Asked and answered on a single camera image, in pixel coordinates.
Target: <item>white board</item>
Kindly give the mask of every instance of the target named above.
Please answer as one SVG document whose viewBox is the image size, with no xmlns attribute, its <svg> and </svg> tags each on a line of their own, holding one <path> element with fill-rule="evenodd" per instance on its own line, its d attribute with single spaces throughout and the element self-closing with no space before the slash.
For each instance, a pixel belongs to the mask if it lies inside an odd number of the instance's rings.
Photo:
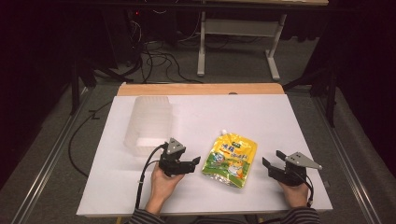
<svg viewBox="0 0 396 224">
<path fill-rule="evenodd" d="M 277 182 L 268 177 L 262 157 L 275 166 L 276 156 L 300 151 L 312 159 L 286 94 L 171 95 L 172 135 L 187 149 L 182 161 L 201 156 L 195 173 L 187 174 L 163 207 L 164 215 L 261 213 L 289 209 Z M 129 216 L 134 211 L 138 180 L 147 158 L 136 158 L 123 144 L 135 96 L 116 96 L 111 106 L 90 176 L 77 214 L 87 217 Z M 237 133 L 258 143 L 242 189 L 226 186 L 201 173 L 204 161 L 221 130 Z M 150 174 L 146 173 L 140 206 L 149 198 Z M 317 170 L 307 169 L 314 187 L 313 207 L 330 210 L 332 204 Z"/>
</svg>

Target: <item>yellow snack package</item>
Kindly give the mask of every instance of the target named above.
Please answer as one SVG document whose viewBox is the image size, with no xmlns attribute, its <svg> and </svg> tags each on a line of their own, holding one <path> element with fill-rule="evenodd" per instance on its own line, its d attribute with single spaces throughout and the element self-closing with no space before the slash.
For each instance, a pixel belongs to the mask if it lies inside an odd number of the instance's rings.
<svg viewBox="0 0 396 224">
<path fill-rule="evenodd" d="M 252 140 L 223 131 L 210 150 L 202 172 L 221 183 L 242 188 L 256 150 L 257 144 Z"/>
</svg>

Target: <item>electronic equipment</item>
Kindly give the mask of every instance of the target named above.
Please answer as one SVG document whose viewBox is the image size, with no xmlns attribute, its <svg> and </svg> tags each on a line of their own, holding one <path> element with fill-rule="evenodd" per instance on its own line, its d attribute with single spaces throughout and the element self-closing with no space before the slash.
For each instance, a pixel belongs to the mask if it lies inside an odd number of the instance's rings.
<svg viewBox="0 0 396 224">
<path fill-rule="evenodd" d="M 306 167 L 321 170 L 322 166 L 307 158 L 301 152 L 295 152 L 286 156 L 283 152 L 277 150 L 276 155 L 282 161 L 286 162 L 285 170 L 272 166 L 268 160 L 262 158 L 262 164 L 268 168 L 268 176 L 291 187 L 296 187 L 303 183 L 306 184 L 311 190 L 311 195 L 309 196 L 307 203 L 307 206 L 310 207 L 314 199 L 314 186 L 311 179 L 306 174 Z"/>
<path fill-rule="evenodd" d="M 160 168 L 166 175 L 184 175 L 194 172 L 201 157 L 192 161 L 180 161 L 179 159 L 184 152 L 186 152 L 186 148 L 176 139 L 171 138 L 167 149 L 163 151 L 160 158 Z"/>
</svg>

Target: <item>metal rail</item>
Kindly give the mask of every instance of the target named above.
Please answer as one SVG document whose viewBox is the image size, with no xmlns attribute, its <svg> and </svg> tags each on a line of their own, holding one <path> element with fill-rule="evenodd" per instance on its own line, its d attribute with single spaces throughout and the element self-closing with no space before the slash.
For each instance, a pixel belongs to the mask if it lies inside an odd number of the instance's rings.
<svg viewBox="0 0 396 224">
<path fill-rule="evenodd" d="M 341 162 L 341 167 L 344 170 L 346 175 L 346 179 L 349 182 L 350 187 L 352 188 L 353 193 L 355 194 L 356 200 L 361 207 L 361 211 L 364 214 L 367 223 L 381 223 L 378 214 L 376 213 L 373 204 L 370 201 L 370 197 L 367 194 L 366 188 L 361 183 L 358 174 L 355 171 L 355 168 L 350 161 L 347 152 L 341 143 L 340 138 L 338 137 L 337 131 L 330 125 L 330 123 L 326 119 L 326 109 L 324 108 L 323 103 L 320 101 L 318 97 L 313 98 L 314 105 L 319 110 L 319 114 L 326 124 L 327 129 L 329 130 L 329 134 L 334 141 L 334 145 L 337 152 L 337 157 Z"/>
<path fill-rule="evenodd" d="M 48 180 L 50 179 L 50 175 L 55 168 L 56 163 L 58 162 L 61 154 L 62 148 L 64 146 L 64 141 L 67 139 L 73 124 L 75 123 L 81 108 L 85 105 L 89 97 L 91 96 L 92 91 L 89 91 L 88 88 L 84 88 L 81 92 L 81 96 L 83 96 L 82 102 L 73 115 L 69 117 L 66 124 L 64 125 L 60 135 L 58 136 L 54 146 L 52 147 L 51 152 L 49 153 L 46 161 L 44 162 L 43 166 L 41 167 L 40 172 L 38 173 L 37 177 L 35 178 L 35 182 L 33 183 L 32 187 L 30 188 L 29 192 L 27 193 L 25 199 L 23 200 L 20 208 L 18 209 L 17 214 L 12 219 L 12 224 L 20 224 L 25 223 L 29 218 L 30 214 L 35 207 L 35 203 L 37 202 L 38 198 L 40 197 L 41 192 L 43 191 L 44 187 L 46 186 Z"/>
</svg>

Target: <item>hand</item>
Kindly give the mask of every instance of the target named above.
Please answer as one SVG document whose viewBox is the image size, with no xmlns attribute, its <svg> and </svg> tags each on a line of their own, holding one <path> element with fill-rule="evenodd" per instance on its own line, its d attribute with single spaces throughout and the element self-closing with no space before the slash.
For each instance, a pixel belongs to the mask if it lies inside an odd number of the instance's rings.
<svg viewBox="0 0 396 224">
<path fill-rule="evenodd" d="M 146 211 L 158 216 L 163 204 L 172 195 L 177 183 L 183 177 L 184 175 L 167 176 L 156 162 L 151 174 L 151 195 L 146 204 Z"/>
<path fill-rule="evenodd" d="M 306 207 L 308 197 L 308 186 L 301 184 L 296 187 L 287 186 L 281 182 L 278 182 L 285 193 L 285 198 L 290 207 Z"/>
</svg>

